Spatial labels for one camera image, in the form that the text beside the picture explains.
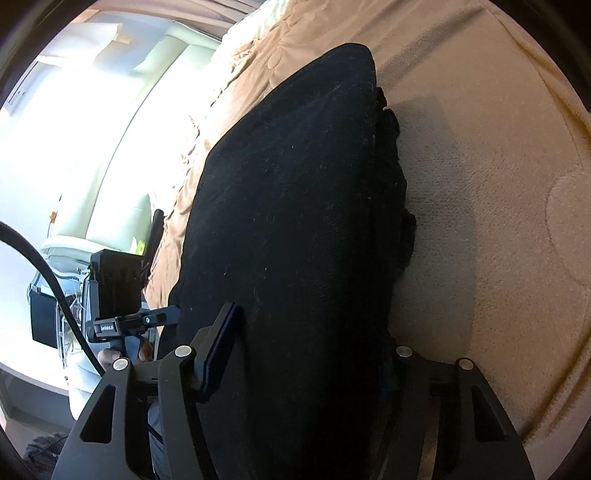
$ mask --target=wire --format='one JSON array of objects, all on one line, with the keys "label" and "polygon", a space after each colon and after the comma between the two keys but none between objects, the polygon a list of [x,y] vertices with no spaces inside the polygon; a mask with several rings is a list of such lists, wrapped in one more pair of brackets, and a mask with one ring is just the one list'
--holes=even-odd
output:
[{"label": "wire", "polygon": [[95,367],[95,370],[98,374],[102,377],[105,374],[105,369],[100,365],[99,360],[95,356],[95,354],[90,349],[86,339],[82,335],[78,324],[76,323],[76,319],[72,315],[72,311],[70,310],[70,306],[66,301],[66,296],[61,289],[59,282],[51,267],[47,264],[47,262],[43,259],[41,254],[33,247],[27,239],[25,239],[20,233],[16,230],[13,230],[9,227],[6,223],[0,221],[0,241],[4,242],[5,244],[11,246],[17,252],[19,252],[23,257],[25,257],[29,262],[37,269],[37,271],[41,274],[41,276],[47,282],[47,285],[53,292],[58,305],[61,308],[61,312],[64,314],[74,337],[80,344],[80,347],[88,357],[88,360]]},{"label": "wire", "polygon": [[164,444],[164,439],[162,438],[162,435],[160,435],[156,429],[154,427],[152,427],[152,425],[150,425],[148,423],[148,430],[150,431],[150,433],[152,434],[152,436],[158,440],[160,443]]}]

